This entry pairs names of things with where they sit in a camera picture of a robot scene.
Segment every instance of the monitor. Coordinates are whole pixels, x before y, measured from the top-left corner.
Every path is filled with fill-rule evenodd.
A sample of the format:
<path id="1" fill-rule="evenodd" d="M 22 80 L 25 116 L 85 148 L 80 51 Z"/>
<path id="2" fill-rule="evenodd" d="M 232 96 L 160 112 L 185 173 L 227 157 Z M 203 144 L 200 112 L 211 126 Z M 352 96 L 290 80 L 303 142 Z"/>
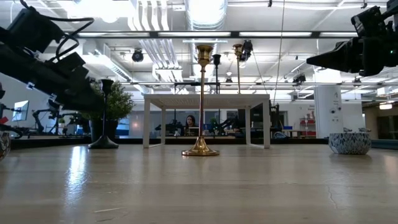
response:
<path id="1" fill-rule="evenodd" d="M 12 121 L 25 121 L 27 118 L 28 107 L 28 100 L 14 103 L 15 111 L 12 113 Z"/>

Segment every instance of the white table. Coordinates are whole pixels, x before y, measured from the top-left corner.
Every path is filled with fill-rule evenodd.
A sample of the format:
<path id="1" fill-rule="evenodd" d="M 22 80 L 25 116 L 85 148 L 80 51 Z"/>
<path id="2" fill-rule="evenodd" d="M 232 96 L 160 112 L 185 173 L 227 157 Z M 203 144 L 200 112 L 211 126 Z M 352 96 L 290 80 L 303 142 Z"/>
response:
<path id="1" fill-rule="evenodd" d="M 166 141 L 166 109 L 199 109 L 200 95 L 146 94 L 144 95 L 144 148 L 149 148 L 150 104 L 162 110 L 161 142 Z M 204 109 L 245 109 L 246 127 L 250 127 L 250 109 L 262 103 L 264 149 L 270 145 L 269 95 L 219 94 L 205 95 Z M 246 131 L 246 144 L 251 144 L 250 130 Z"/>

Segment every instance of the table leg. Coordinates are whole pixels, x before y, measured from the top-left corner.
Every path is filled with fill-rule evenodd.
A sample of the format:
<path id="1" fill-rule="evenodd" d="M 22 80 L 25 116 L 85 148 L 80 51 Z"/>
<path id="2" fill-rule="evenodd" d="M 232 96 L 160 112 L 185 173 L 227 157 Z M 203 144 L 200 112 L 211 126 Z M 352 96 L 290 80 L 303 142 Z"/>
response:
<path id="1" fill-rule="evenodd" d="M 251 122 L 250 122 L 250 107 L 245 108 L 245 115 L 246 115 L 246 144 L 251 144 Z"/>
<path id="2" fill-rule="evenodd" d="M 162 140 L 161 140 L 161 144 L 165 144 L 166 143 L 166 108 L 163 107 L 162 108 L 162 130 L 161 135 L 162 135 Z"/>
<path id="3" fill-rule="evenodd" d="M 144 100 L 144 136 L 142 144 L 144 148 L 149 148 L 149 121 L 150 121 L 150 100 Z"/>
<path id="4" fill-rule="evenodd" d="M 270 137 L 270 117 L 269 117 L 269 100 L 264 100 L 262 102 L 262 129 L 264 133 L 264 149 L 269 149 L 271 144 Z"/>

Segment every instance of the person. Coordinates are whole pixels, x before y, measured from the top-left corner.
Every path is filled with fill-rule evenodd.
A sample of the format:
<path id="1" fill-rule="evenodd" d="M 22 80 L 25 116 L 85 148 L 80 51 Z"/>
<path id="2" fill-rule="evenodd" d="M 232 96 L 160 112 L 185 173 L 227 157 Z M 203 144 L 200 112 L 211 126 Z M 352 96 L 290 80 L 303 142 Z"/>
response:
<path id="1" fill-rule="evenodd" d="M 187 116 L 185 121 L 185 135 L 187 136 L 197 136 L 199 133 L 198 129 L 190 129 L 189 127 L 196 127 L 195 117 L 192 115 Z"/>

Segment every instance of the gold candlestick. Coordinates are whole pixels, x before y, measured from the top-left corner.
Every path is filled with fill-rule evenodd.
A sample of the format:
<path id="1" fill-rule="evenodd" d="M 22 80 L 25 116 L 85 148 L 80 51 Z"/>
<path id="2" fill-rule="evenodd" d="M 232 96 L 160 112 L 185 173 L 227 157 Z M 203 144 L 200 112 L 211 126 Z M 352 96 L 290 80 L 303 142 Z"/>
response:
<path id="1" fill-rule="evenodd" d="M 241 72 L 239 69 L 239 59 L 241 58 L 241 55 L 242 55 L 243 45 L 235 44 L 235 45 L 233 45 L 233 47 L 235 48 L 236 61 L 238 64 L 238 93 L 241 94 Z"/>
<path id="2" fill-rule="evenodd" d="M 205 96 L 205 67 L 210 63 L 210 53 L 213 47 L 208 45 L 198 45 L 198 63 L 201 65 L 201 82 L 200 82 L 200 117 L 199 117 L 199 137 L 195 145 L 186 151 L 182 151 L 183 156 L 218 156 L 219 151 L 209 149 L 206 145 L 205 138 L 203 137 L 203 110 L 204 110 L 204 96 Z"/>

